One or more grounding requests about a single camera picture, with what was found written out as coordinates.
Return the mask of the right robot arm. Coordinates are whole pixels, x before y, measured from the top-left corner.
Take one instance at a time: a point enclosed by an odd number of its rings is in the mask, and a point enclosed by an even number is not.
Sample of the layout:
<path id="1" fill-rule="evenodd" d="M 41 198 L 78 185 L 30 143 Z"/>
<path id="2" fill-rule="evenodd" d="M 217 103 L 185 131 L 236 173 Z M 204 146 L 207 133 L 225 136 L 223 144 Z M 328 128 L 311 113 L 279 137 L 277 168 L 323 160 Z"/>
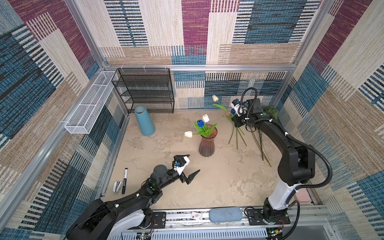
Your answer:
<path id="1" fill-rule="evenodd" d="M 329 161 L 313 146 L 294 138 L 270 113 L 264 112 L 257 97 L 249 100 L 236 99 L 231 103 L 232 121 L 235 127 L 245 126 L 249 132 L 259 130 L 278 147 L 282 158 L 278 165 L 278 184 L 266 198 L 262 209 L 245 209 L 250 225 L 274 225 L 289 223 L 288 208 L 300 189 L 316 189 L 326 186 L 333 177 Z M 319 184 L 309 184 L 315 176 L 315 161 L 319 157 L 327 169 L 327 177 Z"/>

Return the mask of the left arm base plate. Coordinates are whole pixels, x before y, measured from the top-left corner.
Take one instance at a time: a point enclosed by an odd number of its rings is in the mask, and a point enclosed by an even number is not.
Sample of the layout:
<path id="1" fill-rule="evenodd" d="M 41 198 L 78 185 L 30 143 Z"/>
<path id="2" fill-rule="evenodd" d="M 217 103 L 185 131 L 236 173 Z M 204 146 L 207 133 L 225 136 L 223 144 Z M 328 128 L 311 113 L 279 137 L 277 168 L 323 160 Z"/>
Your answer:
<path id="1" fill-rule="evenodd" d="M 155 229 L 164 229 L 166 217 L 166 212 L 152 212 L 151 214 L 146 214 L 143 221 L 137 227 L 131 227 L 129 230 L 150 230 L 153 226 L 155 226 Z"/>

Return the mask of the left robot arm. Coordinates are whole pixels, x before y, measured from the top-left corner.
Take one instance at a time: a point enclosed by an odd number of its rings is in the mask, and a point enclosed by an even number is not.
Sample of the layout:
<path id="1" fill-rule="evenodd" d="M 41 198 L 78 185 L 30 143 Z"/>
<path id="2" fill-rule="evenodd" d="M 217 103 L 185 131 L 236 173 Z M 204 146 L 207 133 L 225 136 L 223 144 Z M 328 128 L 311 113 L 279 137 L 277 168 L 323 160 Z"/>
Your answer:
<path id="1" fill-rule="evenodd" d="M 175 155 L 171 169 L 157 165 L 133 194 L 108 202 L 94 200 L 70 226 L 65 239 L 107 240 L 130 228 L 148 227 L 153 218 L 150 206 L 162 197 L 162 189 L 177 180 L 190 184 L 200 172 L 197 170 L 187 177 L 184 169 L 189 163 L 189 155 Z"/>

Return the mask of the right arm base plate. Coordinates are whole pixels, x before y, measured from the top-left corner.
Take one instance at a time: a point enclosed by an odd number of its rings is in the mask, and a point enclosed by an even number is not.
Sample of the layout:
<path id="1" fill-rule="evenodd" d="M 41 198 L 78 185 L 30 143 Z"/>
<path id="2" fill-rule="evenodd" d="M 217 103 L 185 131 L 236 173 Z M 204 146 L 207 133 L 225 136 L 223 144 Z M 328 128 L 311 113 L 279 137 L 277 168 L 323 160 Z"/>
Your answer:
<path id="1" fill-rule="evenodd" d="M 272 216 L 268 220 L 263 217 L 263 209 L 245 208 L 244 213 L 248 218 L 250 226 L 262 226 L 262 225 L 289 225 L 291 220 L 287 211 L 277 216 Z"/>

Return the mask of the red glass vase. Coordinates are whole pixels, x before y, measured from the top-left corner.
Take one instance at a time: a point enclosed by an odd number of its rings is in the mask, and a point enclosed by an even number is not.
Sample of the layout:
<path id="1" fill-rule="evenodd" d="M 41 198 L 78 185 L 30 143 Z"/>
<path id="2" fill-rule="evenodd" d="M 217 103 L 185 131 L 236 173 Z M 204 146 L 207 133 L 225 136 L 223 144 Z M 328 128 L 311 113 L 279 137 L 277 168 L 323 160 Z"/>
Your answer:
<path id="1" fill-rule="evenodd" d="M 199 145 L 199 153 L 203 157 L 210 157 L 215 152 L 215 137 L 218 134 L 217 124 L 204 125 L 198 134 L 202 137 Z"/>

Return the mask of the white tulip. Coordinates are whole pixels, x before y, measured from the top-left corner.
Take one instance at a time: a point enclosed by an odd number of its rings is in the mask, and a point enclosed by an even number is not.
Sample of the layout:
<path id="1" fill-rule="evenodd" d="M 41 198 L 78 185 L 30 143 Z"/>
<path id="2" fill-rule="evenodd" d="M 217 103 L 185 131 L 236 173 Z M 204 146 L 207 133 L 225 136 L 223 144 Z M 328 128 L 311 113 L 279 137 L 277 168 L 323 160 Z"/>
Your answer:
<path id="1" fill-rule="evenodd" d="M 210 118 L 209 118 L 209 116 L 207 114 L 202 116 L 202 120 L 203 120 L 203 123 L 204 123 L 204 129 L 205 129 L 206 136 L 207 137 L 211 137 L 212 133 L 215 130 L 215 127 L 216 127 L 217 124 L 209 126 L 208 123 L 210 121 Z"/>
<path id="2" fill-rule="evenodd" d="M 187 138 L 192 138 L 194 135 L 200 135 L 202 137 L 207 137 L 208 134 L 206 132 L 198 132 L 198 133 L 193 133 L 192 131 L 188 131 L 184 133 L 184 136 Z"/>

